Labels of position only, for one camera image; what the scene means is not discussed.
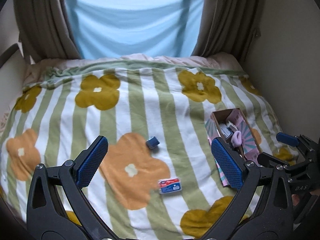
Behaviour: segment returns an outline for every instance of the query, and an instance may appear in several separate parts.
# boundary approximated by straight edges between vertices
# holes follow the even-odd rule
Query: bed
[[[263,151],[292,164],[298,157],[276,141],[281,129],[271,106],[226,53],[48,59],[24,66],[25,78],[6,85],[21,84],[20,94],[6,100],[10,110],[0,138],[1,194],[24,222],[35,166],[75,159],[98,135],[108,139],[109,151],[83,192],[120,238],[197,238],[228,206],[236,191],[223,187],[210,151],[204,124],[212,111],[240,108]],[[199,96],[200,90],[210,96]],[[157,150],[145,146],[151,136],[160,142]],[[160,195],[157,181],[170,177],[181,179],[182,191]],[[69,218],[79,223],[63,190],[59,194]]]

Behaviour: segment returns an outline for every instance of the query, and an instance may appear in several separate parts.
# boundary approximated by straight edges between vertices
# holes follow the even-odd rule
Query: curtain
[[[258,31],[264,0],[204,0],[200,33],[194,56],[220,51],[243,62]]]
[[[46,58],[80,59],[68,24],[65,0],[13,0],[24,53]]]

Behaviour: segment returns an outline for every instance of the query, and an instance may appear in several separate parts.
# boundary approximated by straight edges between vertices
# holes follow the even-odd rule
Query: blue sheet
[[[204,0],[66,0],[75,43],[85,59],[188,57]]]

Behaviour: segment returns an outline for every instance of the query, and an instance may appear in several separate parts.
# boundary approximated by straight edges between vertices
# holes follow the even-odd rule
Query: orange flower
[[[25,91],[21,97],[17,99],[14,107],[15,110],[21,110],[22,113],[29,112],[37,101],[37,96],[40,94],[42,88],[35,86]]]
[[[261,96],[260,92],[257,89],[255,89],[255,87],[252,85],[248,78],[241,77],[240,82],[249,93]]]
[[[170,177],[168,166],[151,157],[146,140],[137,133],[126,133],[116,145],[109,145],[99,169],[116,199],[129,210],[146,207],[158,180]]]
[[[253,136],[257,140],[257,143],[260,144],[261,143],[261,136],[260,136],[259,132],[254,128],[252,128],[251,130],[252,130]]]
[[[182,94],[186,95],[192,101],[203,102],[206,99],[216,104],[221,101],[221,92],[215,86],[215,80],[203,72],[193,74],[190,71],[183,70],[178,75],[179,82],[184,86]]]
[[[76,105],[81,108],[94,105],[104,111],[115,107],[119,100],[120,80],[113,74],[97,78],[85,77],[81,82],[81,91],[76,95]]]
[[[232,199],[232,196],[225,196],[216,200],[209,211],[194,209],[184,213],[180,221],[183,233],[188,236],[194,236],[196,239],[203,236],[223,214]]]
[[[40,154],[35,148],[37,137],[35,131],[28,129],[22,135],[7,141],[11,168],[19,180],[26,181],[40,163]]]

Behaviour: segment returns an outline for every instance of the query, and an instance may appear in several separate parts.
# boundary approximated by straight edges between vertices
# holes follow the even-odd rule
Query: cardboard box
[[[258,165],[257,157],[262,151],[246,117],[239,108],[225,109],[211,113],[210,119],[205,124],[210,145],[212,140],[216,137],[221,137],[227,144],[231,145],[232,136],[226,138],[226,136],[229,135],[228,131],[225,129],[225,127],[223,127],[223,125],[220,125],[223,123],[225,124],[227,121],[233,123],[237,129],[241,131],[242,148],[244,152],[242,157],[245,160],[252,160]],[[225,179],[224,174],[218,164],[217,167],[219,169],[220,178],[223,185],[228,185],[229,183]]]

